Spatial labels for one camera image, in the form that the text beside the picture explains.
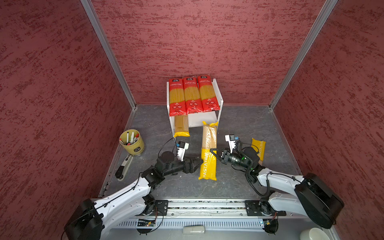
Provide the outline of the yellow pasta bag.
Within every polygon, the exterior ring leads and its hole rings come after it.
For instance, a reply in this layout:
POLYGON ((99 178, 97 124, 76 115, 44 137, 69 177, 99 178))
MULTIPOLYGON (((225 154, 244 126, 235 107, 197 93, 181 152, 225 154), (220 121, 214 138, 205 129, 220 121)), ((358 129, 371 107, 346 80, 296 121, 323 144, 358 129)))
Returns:
POLYGON ((188 116, 175 116, 174 137, 190 137, 188 116))
POLYGON ((217 130, 219 123, 207 124, 203 122, 203 139, 201 158, 203 163, 200 167, 199 180, 216 181, 217 157, 210 152, 211 149, 217 148, 217 130))

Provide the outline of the yellow pasta bag underneath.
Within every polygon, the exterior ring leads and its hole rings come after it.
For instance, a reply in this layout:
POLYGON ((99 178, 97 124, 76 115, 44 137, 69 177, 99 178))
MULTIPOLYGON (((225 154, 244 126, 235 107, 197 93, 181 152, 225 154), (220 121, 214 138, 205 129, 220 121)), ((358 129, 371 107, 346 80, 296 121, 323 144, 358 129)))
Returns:
POLYGON ((252 148, 257 152, 257 155, 260 158, 259 164, 262 165, 264 162, 266 142, 252 138, 252 148))

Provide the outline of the yellow pasta bag front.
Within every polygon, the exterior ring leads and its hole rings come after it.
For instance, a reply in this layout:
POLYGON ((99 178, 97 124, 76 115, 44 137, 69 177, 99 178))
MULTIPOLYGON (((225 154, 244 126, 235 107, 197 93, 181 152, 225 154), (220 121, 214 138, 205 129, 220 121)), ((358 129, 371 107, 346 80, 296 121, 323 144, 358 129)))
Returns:
POLYGON ((174 137, 190 137, 188 116, 175 116, 174 137))

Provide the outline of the red spaghetti bag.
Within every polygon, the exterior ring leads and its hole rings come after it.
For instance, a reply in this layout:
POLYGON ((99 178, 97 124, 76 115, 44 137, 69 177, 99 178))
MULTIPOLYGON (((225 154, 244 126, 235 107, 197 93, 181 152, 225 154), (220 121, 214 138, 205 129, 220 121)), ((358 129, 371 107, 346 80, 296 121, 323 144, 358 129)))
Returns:
POLYGON ((202 113, 203 105, 196 77, 183 78, 187 114, 202 113))
POLYGON ((183 79, 169 80, 170 117, 187 114, 183 79))
POLYGON ((219 111, 216 93, 209 75, 198 76, 198 86, 204 112, 219 111))

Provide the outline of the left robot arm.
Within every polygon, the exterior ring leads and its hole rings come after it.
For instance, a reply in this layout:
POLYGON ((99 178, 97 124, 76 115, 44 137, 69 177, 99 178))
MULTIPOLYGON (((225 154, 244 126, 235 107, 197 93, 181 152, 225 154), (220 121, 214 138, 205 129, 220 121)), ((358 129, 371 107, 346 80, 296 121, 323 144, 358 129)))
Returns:
POLYGON ((178 172, 192 174, 203 164, 200 158, 177 159, 173 152, 163 152, 155 165, 140 172, 137 179, 122 190, 93 201, 81 202, 66 225, 64 234, 70 240, 104 240, 119 222, 142 213, 149 214, 155 206, 153 191, 168 175, 178 172))

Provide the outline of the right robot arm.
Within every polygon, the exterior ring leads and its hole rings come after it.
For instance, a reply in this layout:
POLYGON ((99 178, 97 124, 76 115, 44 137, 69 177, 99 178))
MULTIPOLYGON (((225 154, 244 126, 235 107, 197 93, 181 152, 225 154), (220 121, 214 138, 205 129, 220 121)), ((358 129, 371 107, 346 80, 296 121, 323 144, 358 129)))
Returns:
POLYGON ((330 229, 345 206, 343 200, 317 175, 295 176, 272 171, 260 165, 258 152, 252 147, 210 149, 210 153, 221 163, 245 171, 247 182, 260 196, 254 209, 263 216, 296 213, 330 229))

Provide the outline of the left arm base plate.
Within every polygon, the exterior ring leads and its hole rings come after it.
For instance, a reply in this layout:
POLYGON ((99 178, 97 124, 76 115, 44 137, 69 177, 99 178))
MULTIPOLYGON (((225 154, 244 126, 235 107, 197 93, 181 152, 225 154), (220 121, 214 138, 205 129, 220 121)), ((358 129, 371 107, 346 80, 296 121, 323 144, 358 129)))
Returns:
POLYGON ((145 210, 143 211, 143 216, 166 216, 168 212, 169 201, 168 200, 154 200, 150 202, 145 210))

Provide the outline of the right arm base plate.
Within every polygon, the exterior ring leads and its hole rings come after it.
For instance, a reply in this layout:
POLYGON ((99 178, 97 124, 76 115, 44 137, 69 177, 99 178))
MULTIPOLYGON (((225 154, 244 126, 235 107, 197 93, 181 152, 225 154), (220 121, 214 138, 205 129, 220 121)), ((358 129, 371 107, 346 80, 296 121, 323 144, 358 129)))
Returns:
POLYGON ((276 211, 266 200, 246 200, 245 209, 247 216, 253 217, 280 217, 286 216, 285 211, 276 211))

